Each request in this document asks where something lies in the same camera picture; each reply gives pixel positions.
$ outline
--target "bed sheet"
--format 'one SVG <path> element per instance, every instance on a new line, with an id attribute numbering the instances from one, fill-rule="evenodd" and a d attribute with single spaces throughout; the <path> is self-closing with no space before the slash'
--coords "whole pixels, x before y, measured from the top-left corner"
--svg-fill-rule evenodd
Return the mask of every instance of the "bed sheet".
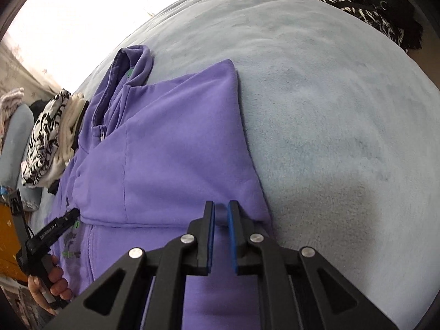
<path id="1" fill-rule="evenodd" d="M 319 1 L 181 0 L 78 92 L 90 99 L 116 52 L 135 44 L 155 58 L 148 84 L 234 62 L 278 242 L 315 247 L 413 329 L 440 288 L 440 94 L 417 64 Z"/>

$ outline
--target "orange object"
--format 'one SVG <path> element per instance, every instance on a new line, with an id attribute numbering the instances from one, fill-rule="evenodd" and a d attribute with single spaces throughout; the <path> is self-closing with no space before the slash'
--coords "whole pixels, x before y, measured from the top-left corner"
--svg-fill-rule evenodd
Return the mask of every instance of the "orange object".
<path id="1" fill-rule="evenodd" d="M 0 274 L 27 282 L 17 264 L 15 255 L 20 249 L 8 206 L 0 205 Z"/>

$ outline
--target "black and white patterned garment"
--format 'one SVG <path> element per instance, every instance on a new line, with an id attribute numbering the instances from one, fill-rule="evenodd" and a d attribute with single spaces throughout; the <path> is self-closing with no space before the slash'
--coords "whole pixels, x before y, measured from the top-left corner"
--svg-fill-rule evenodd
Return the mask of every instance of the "black and white patterned garment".
<path id="1" fill-rule="evenodd" d="M 35 122 L 28 145 L 27 159 L 21 163 L 21 182 L 24 186 L 38 186 L 38 181 L 51 166 L 58 149 L 58 130 L 61 115 L 70 98 L 62 89 L 47 103 Z"/>
<path id="2" fill-rule="evenodd" d="M 320 0 L 322 2 L 328 3 L 329 5 L 335 5 L 338 2 L 352 2 L 353 0 Z M 385 36 L 395 42 L 397 45 L 401 46 L 403 41 L 404 31 L 396 28 L 393 24 L 387 21 L 380 13 L 377 11 L 369 10 L 369 6 L 365 6 L 366 9 L 358 7 L 341 7 L 340 9 L 357 17 L 358 19 L 374 27 L 378 31 L 382 32 Z"/>

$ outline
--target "silver screw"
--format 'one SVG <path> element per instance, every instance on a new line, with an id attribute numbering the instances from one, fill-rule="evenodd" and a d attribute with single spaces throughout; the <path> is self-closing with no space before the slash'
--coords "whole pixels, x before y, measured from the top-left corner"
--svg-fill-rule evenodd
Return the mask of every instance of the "silver screw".
<path id="1" fill-rule="evenodd" d="M 184 244 L 189 244 L 189 243 L 194 242 L 195 237 L 193 235 L 186 234 L 186 235 L 183 235 L 182 237 L 180 237 L 180 240 Z"/>
<path id="2" fill-rule="evenodd" d="M 311 258 L 311 257 L 313 257 L 315 255 L 315 250 L 313 248 L 311 248 L 311 247 L 304 247 L 301 250 L 301 254 L 304 257 Z"/>
<path id="3" fill-rule="evenodd" d="M 144 253 L 144 251 L 142 251 L 142 249 L 140 249 L 140 248 L 131 248 L 128 255 L 131 258 L 136 259 L 136 258 L 141 257 L 143 255 L 143 253 Z"/>
<path id="4" fill-rule="evenodd" d="M 251 242 L 261 243 L 264 241 L 265 237 L 259 233 L 253 233 L 252 235 L 250 235 L 249 239 Z"/>

